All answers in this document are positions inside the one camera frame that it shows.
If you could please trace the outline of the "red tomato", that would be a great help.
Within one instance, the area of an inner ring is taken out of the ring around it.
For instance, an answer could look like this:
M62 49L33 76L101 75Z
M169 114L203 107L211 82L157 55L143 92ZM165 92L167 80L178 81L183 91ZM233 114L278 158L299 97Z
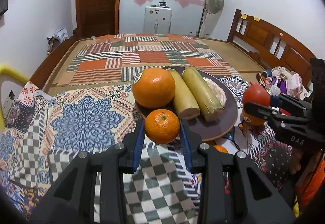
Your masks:
M253 84L245 90L242 98L243 104L248 102L269 106L271 104L271 97L264 87L258 84Z

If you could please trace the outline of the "small mandarin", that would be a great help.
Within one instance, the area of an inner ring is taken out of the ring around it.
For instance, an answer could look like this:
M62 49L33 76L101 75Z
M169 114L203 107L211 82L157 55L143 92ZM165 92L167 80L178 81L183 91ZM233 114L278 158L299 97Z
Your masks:
M226 154L229 153L229 152L227 151L227 149L224 148L224 147L221 146L221 145L214 145L213 147L216 148L216 149L217 149L219 152L221 152L221 153L226 153Z
M180 120L172 111L157 109L144 121L146 136L156 144L173 142L180 132Z

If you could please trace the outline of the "large orange with sticker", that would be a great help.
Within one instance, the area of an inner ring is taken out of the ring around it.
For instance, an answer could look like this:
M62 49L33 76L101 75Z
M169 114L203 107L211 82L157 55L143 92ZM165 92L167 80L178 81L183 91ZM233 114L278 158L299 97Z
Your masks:
M264 119L249 115L245 110L242 110L242 119L251 126L261 126L265 123Z

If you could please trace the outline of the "pile of toys and clutter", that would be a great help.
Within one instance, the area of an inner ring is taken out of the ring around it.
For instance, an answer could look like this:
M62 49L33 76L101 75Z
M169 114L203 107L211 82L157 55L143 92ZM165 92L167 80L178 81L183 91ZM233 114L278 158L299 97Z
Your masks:
M303 85L300 74L285 67L264 70L256 74L256 79L270 95L287 94L304 100L312 94L312 91Z

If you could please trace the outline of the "dark purple plate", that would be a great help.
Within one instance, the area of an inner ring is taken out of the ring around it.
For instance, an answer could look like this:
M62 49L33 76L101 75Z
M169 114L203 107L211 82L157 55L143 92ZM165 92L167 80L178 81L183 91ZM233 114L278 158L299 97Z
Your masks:
M237 102L230 89L193 66L145 69L133 78L132 90L152 133L162 132L155 116L171 129L185 120L208 142L228 134L237 120Z

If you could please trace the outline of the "patchwork patterned cloth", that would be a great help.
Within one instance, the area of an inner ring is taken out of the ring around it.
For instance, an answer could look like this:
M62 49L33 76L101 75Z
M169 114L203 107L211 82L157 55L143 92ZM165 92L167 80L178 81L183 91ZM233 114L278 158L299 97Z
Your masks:
M218 79L242 102L247 83ZM131 85L62 92L50 97L27 83L1 137L1 223L30 223L33 211L82 151L105 152L145 118ZM232 151L234 155L242 149ZM264 161L254 161L261 170ZM101 172L96 175L94 223L100 223ZM139 167L123 175L127 223L198 223L202 176L186 168L180 133L168 144L145 134Z

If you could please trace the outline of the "standing electric fan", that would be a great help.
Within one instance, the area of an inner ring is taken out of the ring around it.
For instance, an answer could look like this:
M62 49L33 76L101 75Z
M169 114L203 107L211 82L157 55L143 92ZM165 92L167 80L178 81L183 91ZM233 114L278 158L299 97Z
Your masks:
M210 37L214 31L224 8L225 0L204 0L203 15L198 36Z

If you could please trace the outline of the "yellow chair back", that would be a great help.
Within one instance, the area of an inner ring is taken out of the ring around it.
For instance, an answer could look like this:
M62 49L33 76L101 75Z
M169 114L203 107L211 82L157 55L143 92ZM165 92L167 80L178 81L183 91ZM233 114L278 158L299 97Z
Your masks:
M19 84L22 87L29 81L28 77L26 77L25 75L21 74L17 70L15 70L12 67L7 66L7 65L0 66L0 74L1 74L1 76L5 76L6 78L8 77L11 82ZM0 107L0 113L1 113L1 131L4 131L5 119L4 119L4 115L3 115L2 104Z

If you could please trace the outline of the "white suitcase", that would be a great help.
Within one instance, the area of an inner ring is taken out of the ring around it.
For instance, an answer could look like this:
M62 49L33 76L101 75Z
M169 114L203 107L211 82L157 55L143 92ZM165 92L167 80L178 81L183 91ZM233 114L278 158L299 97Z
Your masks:
M172 9L166 2L150 5L145 8L144 29L146 34L169 34L171 28Z

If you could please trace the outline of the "striped patchwork bed blanket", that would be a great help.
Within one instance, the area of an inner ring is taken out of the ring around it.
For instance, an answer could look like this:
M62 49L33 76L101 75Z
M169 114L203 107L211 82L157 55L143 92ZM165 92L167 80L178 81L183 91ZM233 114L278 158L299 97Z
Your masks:
M194 66L212 76L237 76L202 39L172 34L117 34L81 41L54 80L62 86L131 82L147 68Z

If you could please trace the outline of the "clothes pile by door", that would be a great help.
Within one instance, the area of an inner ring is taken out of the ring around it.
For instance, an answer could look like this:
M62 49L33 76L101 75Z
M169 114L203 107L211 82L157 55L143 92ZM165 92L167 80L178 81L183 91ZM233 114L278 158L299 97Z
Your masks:
M48 50L47 54L50 54L59 44L68 39L68 31L66 28L58 29L53 33L53 36L47 37Z

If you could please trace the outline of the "wooden bed frame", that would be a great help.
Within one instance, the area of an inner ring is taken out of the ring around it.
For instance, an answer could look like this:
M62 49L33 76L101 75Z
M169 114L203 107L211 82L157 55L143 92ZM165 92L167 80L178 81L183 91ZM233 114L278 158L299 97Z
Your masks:
M240 10L235 11L227 40L198 38L230 63L239 75L253 75L267 68L282 66L300 74L305 86L310 83L310 59L314 58L313 52L284 30L257 17L248 16ZM54 84L54 80L68 56L83 40L74 35L60 44L41 63L30 80L45 91L60 87Z

